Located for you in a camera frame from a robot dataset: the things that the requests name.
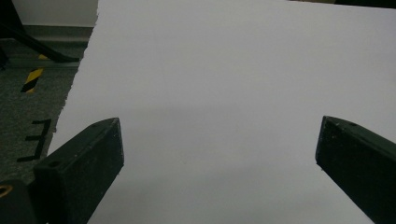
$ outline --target white sheet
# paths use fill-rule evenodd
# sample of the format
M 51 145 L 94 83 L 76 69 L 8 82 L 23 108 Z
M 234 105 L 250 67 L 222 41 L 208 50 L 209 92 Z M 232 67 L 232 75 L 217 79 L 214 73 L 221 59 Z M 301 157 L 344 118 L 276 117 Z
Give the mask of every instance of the white sheet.
M 396 11 L 99 2 L 50 150 L 120 117 L 125 166 L 90 223 L 372 223 L 316 166 L 323 115 L 395 141 Z

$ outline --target yellow and black striped tape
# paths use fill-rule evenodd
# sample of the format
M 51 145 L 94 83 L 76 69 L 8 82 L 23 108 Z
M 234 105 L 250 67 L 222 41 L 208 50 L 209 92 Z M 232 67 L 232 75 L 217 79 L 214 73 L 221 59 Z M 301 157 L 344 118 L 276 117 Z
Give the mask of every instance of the yellow and black striped tape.
M 47 59 L 47 57 L 40 54 L 38 56 L 38 59 L 44 60 L 44 59 Z M 43 71 L 44 71 L 44 68 L 37 68 L 37 69 L 32 70 L 29 73 L 29 76 L 27 77 L 26 82 L 23 85 L 21 92 L 28 92 L 28 93 L 35 92 L 35 84 L 37 84 L 38 78 L 41 77 L 41 74 L 43 73 Z

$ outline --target white wall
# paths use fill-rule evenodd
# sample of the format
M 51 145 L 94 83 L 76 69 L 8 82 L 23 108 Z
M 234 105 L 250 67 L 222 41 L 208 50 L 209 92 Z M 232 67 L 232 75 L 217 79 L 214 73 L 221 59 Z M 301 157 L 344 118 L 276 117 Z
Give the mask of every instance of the white wall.
M 13 0 L 25 25 L 88 26 L 96 23 L 97 0 Z

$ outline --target gray carpet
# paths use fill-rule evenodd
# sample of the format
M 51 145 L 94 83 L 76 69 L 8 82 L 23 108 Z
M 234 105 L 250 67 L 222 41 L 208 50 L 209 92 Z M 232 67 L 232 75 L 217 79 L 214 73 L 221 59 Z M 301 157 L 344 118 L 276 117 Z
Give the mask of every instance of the gray carpet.
M 92 28 L 26 26 L 26 33 L 67 56 L 82 58 Z M 34 180 L 32 168 L 47 155 L 52 134 L 69 93 L 76 67 L 47 68 L 38 78 L 34 92 L 21 92 L 26 78 L 37 69 L 38 53 L 12 39 L 0 40 L 10 61 L 18 63 L 0 71 L 0 181 Z

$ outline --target white paper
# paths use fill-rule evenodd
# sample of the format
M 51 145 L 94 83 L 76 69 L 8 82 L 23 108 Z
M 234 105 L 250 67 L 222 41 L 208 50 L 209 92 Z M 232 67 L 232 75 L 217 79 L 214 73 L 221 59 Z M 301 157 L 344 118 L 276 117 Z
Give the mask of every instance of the white paper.
M 114 0 L 98 12 L 50 146 L 120 118 L 125 166 L 90 223 L 372 223 L 315 150 L 324 115 L 396 140 L 394 10 Z

